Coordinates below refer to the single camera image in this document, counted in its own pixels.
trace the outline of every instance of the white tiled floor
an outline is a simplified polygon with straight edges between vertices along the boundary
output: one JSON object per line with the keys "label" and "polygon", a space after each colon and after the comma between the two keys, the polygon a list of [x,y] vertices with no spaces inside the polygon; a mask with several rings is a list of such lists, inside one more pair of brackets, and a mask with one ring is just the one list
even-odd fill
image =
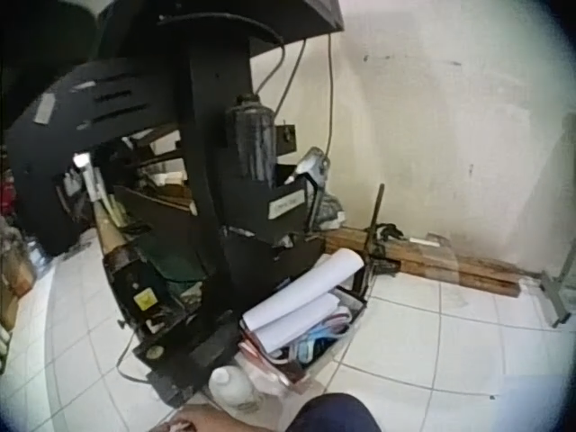
{"label": "white tiled floor", "polygon": [[[0,406],[18,430],[144,432],[172,411],[115,369],[131,333],[118,326],[100,260],[93,239],[57,260],[22,299],[0,377]],[[351,343],[303,395],[266,404],[252,419],[282,430],[308,399],[348,392],[387,432],[540,427],[546,413],[539,410],[562,398],[556,377],[571,372],[576,343],[576,326],[549,328],[540,297],[529,285],[509,299],[406,274],[380,276]],[[122,369],[146,373],[131,356]],[[531,423],[521,421],[526,406]]]}

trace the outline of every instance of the wooden plank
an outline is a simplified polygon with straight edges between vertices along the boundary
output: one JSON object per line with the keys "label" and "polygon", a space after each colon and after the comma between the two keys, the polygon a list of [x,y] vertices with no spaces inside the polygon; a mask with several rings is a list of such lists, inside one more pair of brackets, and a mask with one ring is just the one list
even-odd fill
{"label": "wooden plank", "polygon": [[[328,250],[351,248],[360,251],[364,246],[366,234],[360,229],[343,228],[328,231],[325,236]],[[458,255],[448,247],[424,246],[406,240],[390,240],[386,242],[385,247],[386,257],[394,261],[411,261],[423,266],[443,268],[511,284],[517,284],[523,276],[534,276],[502,261]]]}
{"label": "wooden plank", "polygon": [[506,295],[508,297],[518,297],[520,295],[520,287],[517,283],[498,281],[475,274],[446,270],[445,268],[429,267],[412,261],[402,261],[400,271],[408,273],[409,275],[426,277],[427,279],[450,284],[458,284],[487,293]]}

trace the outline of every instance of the yellow warning sticker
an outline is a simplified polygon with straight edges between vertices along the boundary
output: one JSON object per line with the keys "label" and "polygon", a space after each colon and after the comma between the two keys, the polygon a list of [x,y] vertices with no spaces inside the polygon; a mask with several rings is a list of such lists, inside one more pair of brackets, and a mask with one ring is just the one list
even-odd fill
{"label": "yellow warning sticker", "polygon": [[150,309],[152,306],[158,303],[158,299],[152,291],[152,288],[147,288],[143,292],[136,294],[134,296],[134,301],[143,311]]}

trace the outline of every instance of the white label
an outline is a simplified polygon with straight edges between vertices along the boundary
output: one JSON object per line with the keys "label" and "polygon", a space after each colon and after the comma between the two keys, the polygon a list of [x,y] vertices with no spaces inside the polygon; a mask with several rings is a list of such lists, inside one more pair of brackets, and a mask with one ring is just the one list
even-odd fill
{"label": "white label", "polygon": [[53,93],[43,94],[40,99],[40,103],[38,104],[38,110],[36,110],[34,122],[38,124],[50,123],[50,117],[54,111],[55,104],[56,96]]}
{"label": "white label", "polygon": [[306,193],[304,193],[302,189],[289,193],[276,201],[270,202],[268,206],[268,219],[276,219],[305,202]]}

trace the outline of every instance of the dark blue pants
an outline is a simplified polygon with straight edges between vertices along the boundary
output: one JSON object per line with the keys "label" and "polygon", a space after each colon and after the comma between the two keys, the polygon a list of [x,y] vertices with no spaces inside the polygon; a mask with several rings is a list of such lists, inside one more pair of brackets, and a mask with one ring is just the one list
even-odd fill
{"label": "dark blue pants", "polygon": [[286,432],[382,432],[368,408],[354,396],[324,394],[302,407]]}

